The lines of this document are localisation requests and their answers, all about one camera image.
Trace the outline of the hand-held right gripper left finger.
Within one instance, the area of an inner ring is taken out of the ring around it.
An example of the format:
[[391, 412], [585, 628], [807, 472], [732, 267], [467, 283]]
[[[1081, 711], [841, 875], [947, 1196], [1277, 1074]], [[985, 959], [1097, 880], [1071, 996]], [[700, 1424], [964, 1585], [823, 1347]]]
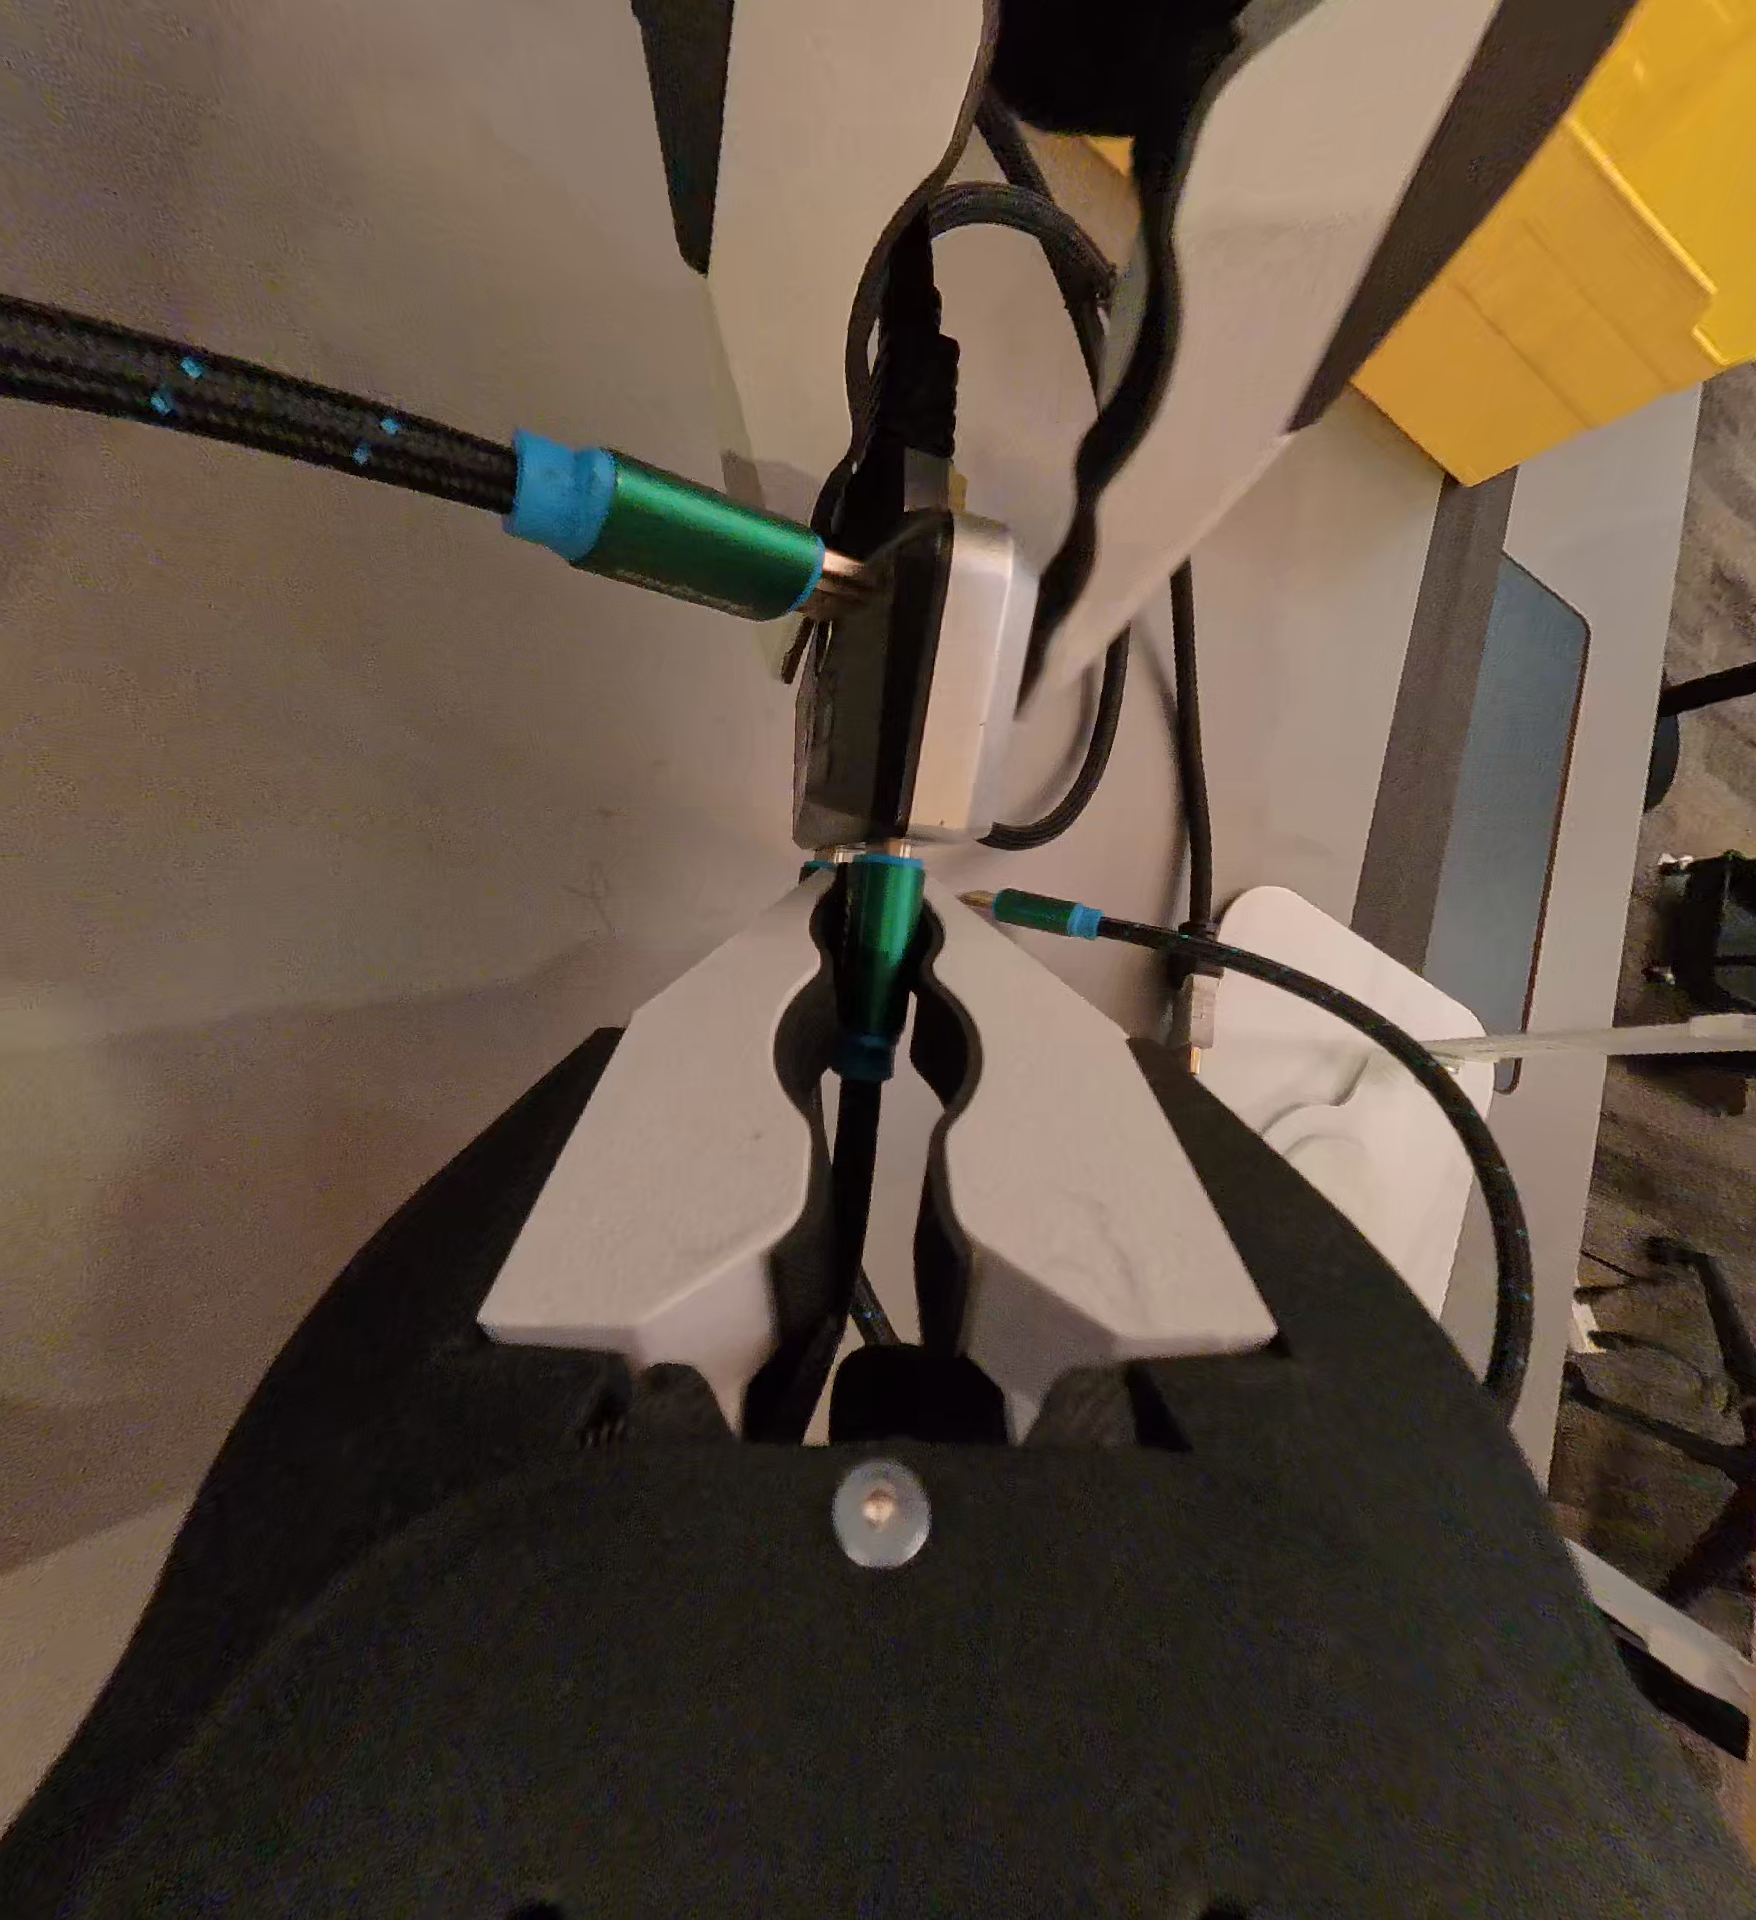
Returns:
[[700, 1380], [754, 1380], [775, 1354], [772, 1249], [810, 1196], [775, 1030], [815, 979], [823, 890], [823, 875], [797, 880], [634, 1010], [480, 1301], [492, 1340]]

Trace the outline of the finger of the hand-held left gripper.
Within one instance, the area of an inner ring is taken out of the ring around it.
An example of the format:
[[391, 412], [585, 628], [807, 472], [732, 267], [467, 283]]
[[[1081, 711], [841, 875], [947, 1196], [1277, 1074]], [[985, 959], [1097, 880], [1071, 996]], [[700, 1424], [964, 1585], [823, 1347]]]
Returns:
[[1236, 45], [1139, 135], [1112, 371], [1033, 591], [1024, 705], [1077, 681], [1296, 431], [1494, 14], [1252, 5]]
[[726, 603], [807, 603], [807, 532], [861, 438], [846, 365], [861, 294], [958, 171], [999, 5], [732, 0], [712, 5], [712, 383]]

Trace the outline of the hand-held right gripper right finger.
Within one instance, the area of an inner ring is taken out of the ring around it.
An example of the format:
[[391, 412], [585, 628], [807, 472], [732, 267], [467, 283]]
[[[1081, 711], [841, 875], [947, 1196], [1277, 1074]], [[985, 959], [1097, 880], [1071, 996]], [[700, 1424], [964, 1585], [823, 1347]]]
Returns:
[[1267, 1347], [1277, 1317], [1123, 1030], [943, 883], [917, 934], [910, 1058], [937, 1097], [917, 1340], [977, 1373]]

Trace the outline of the yellow plastic bin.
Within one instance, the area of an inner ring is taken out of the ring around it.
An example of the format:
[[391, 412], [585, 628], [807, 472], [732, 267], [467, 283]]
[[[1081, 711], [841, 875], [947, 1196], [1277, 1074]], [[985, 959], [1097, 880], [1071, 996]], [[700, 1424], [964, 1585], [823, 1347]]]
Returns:
[[1344, 390], [1483, 484], [1756, 358], [1756, 5], [1627, 5]]

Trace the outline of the black HDMI adapter box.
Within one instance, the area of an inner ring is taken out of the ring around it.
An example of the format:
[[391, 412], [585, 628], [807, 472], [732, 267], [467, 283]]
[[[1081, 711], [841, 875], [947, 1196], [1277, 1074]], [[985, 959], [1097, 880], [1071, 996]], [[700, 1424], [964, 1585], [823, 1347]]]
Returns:
[[910, 510], [797, 668], [795, 850], [977, 843], [991, 833], [1033, 567], [970, 510]]

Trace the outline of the white stand base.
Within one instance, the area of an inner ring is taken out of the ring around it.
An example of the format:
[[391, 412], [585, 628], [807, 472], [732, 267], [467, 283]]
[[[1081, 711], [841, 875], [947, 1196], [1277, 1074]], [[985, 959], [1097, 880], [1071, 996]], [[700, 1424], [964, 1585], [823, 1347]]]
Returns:
[[[1415, 1039], [1465, 1039], [1483, 1021], [1426, 977], [1278, 883], [1228, 901], [1220, 940], [1291, 965]], [[1470, 1166], [1437, 1100], [1341, 1017], [1220, 977], [1213, 1039], [1197, 1074], [1277, 1155], [1287, 1155], [1445, 1317]]]

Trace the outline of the black floor pole stand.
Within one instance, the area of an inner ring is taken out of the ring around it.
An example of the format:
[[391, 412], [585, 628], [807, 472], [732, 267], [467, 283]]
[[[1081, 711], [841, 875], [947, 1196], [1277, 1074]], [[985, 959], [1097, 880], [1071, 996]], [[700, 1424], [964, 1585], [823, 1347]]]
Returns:
[[1680, 686], [1659, 686], [1659, 717], [1653, 717], [1653, 752], [1648, 752], [1648, 782], [1640, 782], [1640, 813], [1653, 813], [1672, 782], [1680, 782], [1680, 757], [1682, 757], [1682, 717], [1692, 711], [1711, 711], [1711, 705], [1736, 705], [1756, 698], [1756, 661], [1736, 668], [1711, 668]]

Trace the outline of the black office chair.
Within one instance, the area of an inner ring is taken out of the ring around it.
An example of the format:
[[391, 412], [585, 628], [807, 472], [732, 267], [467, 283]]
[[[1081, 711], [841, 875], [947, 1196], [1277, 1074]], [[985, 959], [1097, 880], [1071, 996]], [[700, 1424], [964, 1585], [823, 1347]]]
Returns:
[[1554, 1498], [1590, 1553], [1747, 1634], [1756, 1336], [1699, 1243], [1583, 1249]]

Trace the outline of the black utility cart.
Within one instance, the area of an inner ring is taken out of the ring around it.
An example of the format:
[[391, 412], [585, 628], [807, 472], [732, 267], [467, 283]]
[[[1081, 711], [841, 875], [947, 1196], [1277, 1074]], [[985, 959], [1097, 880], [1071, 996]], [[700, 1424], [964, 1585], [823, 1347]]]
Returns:
[[1653, 966], [1693, 1017], [1756, 1017], [1756, 857], [1659, 860]]

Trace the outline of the clear acrylic stand post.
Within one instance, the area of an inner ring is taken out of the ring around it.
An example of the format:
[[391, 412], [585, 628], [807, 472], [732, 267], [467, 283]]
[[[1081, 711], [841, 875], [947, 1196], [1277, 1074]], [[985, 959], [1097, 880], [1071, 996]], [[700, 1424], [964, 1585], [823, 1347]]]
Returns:
[[1543, 1058], [1543, 1056], [1590, 1056], [1590, 1058], [1711, 1058], [1711, 1056], [1747, 1056], [1756, 1058], [1756, 1017], [1747, 1010], [1711, 1010], [1682, 1021], [1626, 1021], [1626, 1030], [1518, 1030], [1518, 1038], [1454, 1038], [1426, 1039], [1445, 1068], [1509, 1068], [1509, 1058]]

